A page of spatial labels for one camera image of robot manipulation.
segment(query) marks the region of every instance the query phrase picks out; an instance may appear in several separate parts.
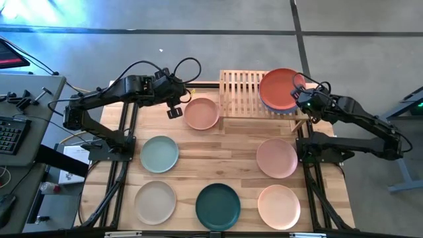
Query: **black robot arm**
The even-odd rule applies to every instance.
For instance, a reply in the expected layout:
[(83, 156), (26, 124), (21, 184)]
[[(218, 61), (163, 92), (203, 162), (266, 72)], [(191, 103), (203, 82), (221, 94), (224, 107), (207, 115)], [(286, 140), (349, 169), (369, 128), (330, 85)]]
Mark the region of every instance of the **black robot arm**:
[(63, 126), (69, 130), (83, 130), (103, 139), (111, 153), (125, 150), (128, 139), (120, 130), (110, 130), (93, 120), (88, 110), (115, 102), (135, 103), (139, 107), (167, 103), (170, 119), (182, 116), (182, 110), (175, 108), (180, 104), (180, 97), (187, 94), (187, 89), (180, 79), (169, 77), (168, 69), (155, 76), (130, 75), (114, 83), (108, 90), (98, 88), (97, 91), (73, 95), (65, 107)]
[(354, 156), (353, 151), (372, 153), (387, 160), (403, 157), (402, 134), (399, 130), (394, 125), (367, 113), (353, 98), (332, 95), (329, 83), (319, 83), (315, 89), (305, 89), (303, 85), (295, 85), (291, 95), (301, 111), (311, 117), (312, 123), (320, 120), (331, 124), (337, 121), (353, 123), (377, 136), (373, 139), (333, 138), (314, 132), (309, 138), (301, 138), (297, 141), (300, 155), (310, 153), (314, 158), (308, 157), (308, 159), (336, 163)]

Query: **blue plate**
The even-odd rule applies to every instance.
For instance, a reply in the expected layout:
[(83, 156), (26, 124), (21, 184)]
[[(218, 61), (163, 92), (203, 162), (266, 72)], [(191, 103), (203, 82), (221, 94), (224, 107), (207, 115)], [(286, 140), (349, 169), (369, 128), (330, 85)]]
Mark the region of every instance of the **blue plate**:
[(145, 142), (141, 149), (141, 164), (153, 173), (164, 173), (178, 161), (179, 149), (173, 139), (156, 136)]

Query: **gray desk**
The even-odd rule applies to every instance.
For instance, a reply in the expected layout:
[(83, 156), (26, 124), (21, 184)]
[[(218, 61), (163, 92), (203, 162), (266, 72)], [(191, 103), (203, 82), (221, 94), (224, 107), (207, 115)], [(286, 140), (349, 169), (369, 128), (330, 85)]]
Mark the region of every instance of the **gray desk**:
[[(0, 75), (0, 95), (7, 92), (14, 92), (18, 97), (22, 96), (24, 89), (28, 90), (33, 97), (42, 93), (42, 87), (50, 90), (53, 95), (44, 95), (39, 100), (38, 106), (30, 105), (25, 112), (32, 116), (41, 117), (50, 120), (53, 112), (48, 109), (47, 104), (59, 98), (61, 90), (65, 85), (63, 76), (38, 76), (38, 75)], [(0, 115), (13, 116), (20, 112), (17, 111), (14, 104), (0, 102)], [(25, 166), (33, 162), (38, 146), (41, 144), (44, 133), (46, 133), (48, 123), (37, 118), (28, 118), (31, 120), (31, 128), (26, 135), (20, 149), (16, 155), (0, 154), (0, 165), (18, 165)]]
[[(47, 103), (59, 98), (65, 80), (65, 77), (62, 76), (0, 75), (0, 94), (6, 94), (8, 91), (12, 91), (20, 96), (24, 89), (26, 89), (36, 97), (42, 92), (42, 87), (47, 88), (54, 95), (44, 95), (39, 101), (40, 104), (38, 106), (29, 106), (25, 112), (29, 115), (50, 120), (52, 112), (47, 108)], [(13, 104), (0, 102), (0, 115), (12, 116), (18, 113)], [(47, 122), (36, 118), (30, 118), (30, 120), (32, 120), (31, 129), (26, 135), (19, 152), (15, 156), (0, 154), (0, 165), (7, 165), (7, 169), (12, 174), (10, 183), (4, 188), (0, 188), (0, 195), (8, 194), (28, 172), (30, 164), (34, 160), (46, 132)], [(45, 169), (45, 165), (35, 164), (29, 175), (15, 190), (14, 194), (17, 196), (17, 201), (15, 202), (12, 216), (7, 225), (0, 229), (0, 234), (22, 232)]]

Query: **wooden table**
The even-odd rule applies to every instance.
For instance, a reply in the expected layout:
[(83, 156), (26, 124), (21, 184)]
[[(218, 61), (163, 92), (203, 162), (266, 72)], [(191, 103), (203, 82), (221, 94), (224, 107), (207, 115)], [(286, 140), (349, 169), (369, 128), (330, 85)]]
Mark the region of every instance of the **wooden table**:
[[(219, 102), (219, 89), (196, 89), (193, 98), (206, 97)], [(137, 145), (130, 163), (122, 202), (118, 229), (136, 230), (207, 230), (197, 219), (195, 203), (201, 189), (211, 183), (221, 182), (232, 187), (241, 199), (241, 216), (229, 231), (275, 231), (260, 218), (257, 198), (267, 186), (282, 184), (290, 187), (298, 196), (301, 216), (289, 231), (312, 231), (309, 203), (302, 166), (288, 178), (274, 179), (265, 175), (256, 162), (258, 146), (269, 138), (282, 138), (294, 145), (297, 134), (291, 133), (289, 121), (257, 119), (225, 119), (223, 128), (216, 124), (206, 131), (189, 128), (183, 118), (169, 120), (166, 104), (140, 108), (135, 135)], [(118, 128), (122, 103), (104, 107), (101, 123), (110, 129)], [(315, 131), (333, 136), (332, 126), (326, 122), (314, 125)], [(139, 160), (142, 145), (154, 136), (169, 136), (180, 149), (179, 160), (170, 171), (150, 173)], [(81, 215), (86, 220), (103, 199), (110, 169), (109, 162), (101, 162), (94, 168), (85, 184)], [(322, 164), (322, 174), (327, 198), (344, 221), (354, 226), (350, 202), (342, 173), (332, 164)], [(159, 225), (146, 225), (135, 216), (134, 198), (143, 184), (152, 180), (169, 183), (176, 192), (176, 210), (170, 219)], [(114, 200), (109, 208), (108, 223), (114, 210)], [(317, 202), (321, 224), (321, 205)]]

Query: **concrete floor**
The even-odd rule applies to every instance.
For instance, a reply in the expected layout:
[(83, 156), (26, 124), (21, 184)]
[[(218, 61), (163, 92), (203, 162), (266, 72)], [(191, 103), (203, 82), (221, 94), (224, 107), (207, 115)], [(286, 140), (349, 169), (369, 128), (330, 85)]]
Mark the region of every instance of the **concrete floor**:
[[(294, 30), (289, 0), (91, 0), (53, 1), (56, 8), (37, 14), (36, 6), (26, 19), (2, 19), (1, 23), (86, 28), (187, 29), (187, 30)], [(302, 30), (420, 32), (423, 2), (419, 0), (348, 1), (297, 0)], [(203, 65), (201, 80), (218, 79), (220, 69), (270, 70), (290, 67), (301, 71), (295, 36), (156, 35), (156, 34), (44, 34), (2, 35), (80, 88), (104, 87), (131, 62), (151, 60), (173, 68), (187, 56)], [(422, 86), (423, 38), (421, 37), (304, 37), (310, 72), (318, 81), (329, 81), (333, 92), (358, 100), (372, 114), (381, 114), (405, 95)], [(45, 74), (35, 67), (20, 70)], [(151, 74), (149, 66), (131, 70)], [(189, 64), (180, 69), (188, 78), (196, 73)], [(73, 92), (64, 90), (62, 98)], [(100, 118), (94, 110), (93, 118)], [(58, 116), (53, 117), (61, 122)], [(414, 151), (406, 162), (414, 177), (423, 178), (421, 122), (401, 122)], [(356, 126), (334, 126), (340, 137), (368, 138)], [(68, 136), (54, 126), (43, 143), (53, 146)], [(363, 231), (422, 236), (423, 189), (389, 194), (387, 186), (402, 181), (395, 162), (358, 153), (345, 163), (346, 184), (357, 228)], [(53, 171), (52, 179), (57, 177)], [(75, 215), (74, 196), (46, 198), (40, 215), (53, 220), (29, 225), (26, 231), (70, 227)], [(66, 209), (57, 212), (63, 204)]]

